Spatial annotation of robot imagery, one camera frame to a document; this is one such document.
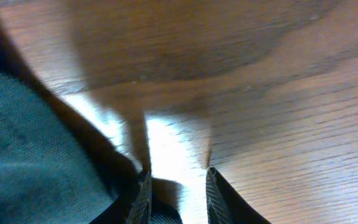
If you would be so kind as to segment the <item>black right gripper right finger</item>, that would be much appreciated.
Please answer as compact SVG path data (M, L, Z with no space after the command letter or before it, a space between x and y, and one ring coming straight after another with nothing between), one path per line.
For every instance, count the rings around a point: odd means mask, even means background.
M270 224L214 167L206 173L206 203L209 224Z

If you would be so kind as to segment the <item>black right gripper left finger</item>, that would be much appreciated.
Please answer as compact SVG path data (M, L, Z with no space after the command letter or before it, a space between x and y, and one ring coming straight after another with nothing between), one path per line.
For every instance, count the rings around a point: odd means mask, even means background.
M139 174L134 196L126 224L149 224L152 211L152 178L148 171L143 170Z

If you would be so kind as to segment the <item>black t-shirt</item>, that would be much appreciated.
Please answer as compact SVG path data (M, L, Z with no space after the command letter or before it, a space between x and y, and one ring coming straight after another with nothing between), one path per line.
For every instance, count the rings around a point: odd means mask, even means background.
M0 45L0 223L126 223L135 179L100 169ZM150 223L180 223L152 197Z

